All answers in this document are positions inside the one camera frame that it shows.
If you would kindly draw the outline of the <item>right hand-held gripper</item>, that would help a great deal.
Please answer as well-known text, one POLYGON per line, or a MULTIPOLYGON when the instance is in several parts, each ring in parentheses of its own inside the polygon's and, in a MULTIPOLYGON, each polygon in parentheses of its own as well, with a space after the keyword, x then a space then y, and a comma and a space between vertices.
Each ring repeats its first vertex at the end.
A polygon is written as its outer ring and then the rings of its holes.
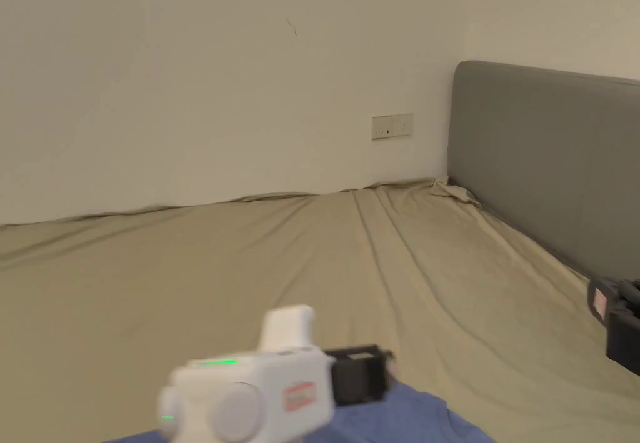
POLYGON ((639 318, 634 314, 639 312, 639 279, 594 277, 587 294, 593 316, 608 319, 607 357, 618 364, 639 364, 639 318))

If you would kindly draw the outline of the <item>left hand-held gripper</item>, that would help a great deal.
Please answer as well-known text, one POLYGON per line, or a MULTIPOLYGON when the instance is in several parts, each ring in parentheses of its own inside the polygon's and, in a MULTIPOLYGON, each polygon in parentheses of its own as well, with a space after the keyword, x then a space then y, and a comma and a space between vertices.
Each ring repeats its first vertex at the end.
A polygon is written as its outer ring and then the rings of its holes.
POLYGON ((172 370, 157 400, 168 442, 302 442, 339 407, 384 398, 395 355, 377 345, 322 349, 314 309, 267 312, 255 351, 193 359, 172 370))

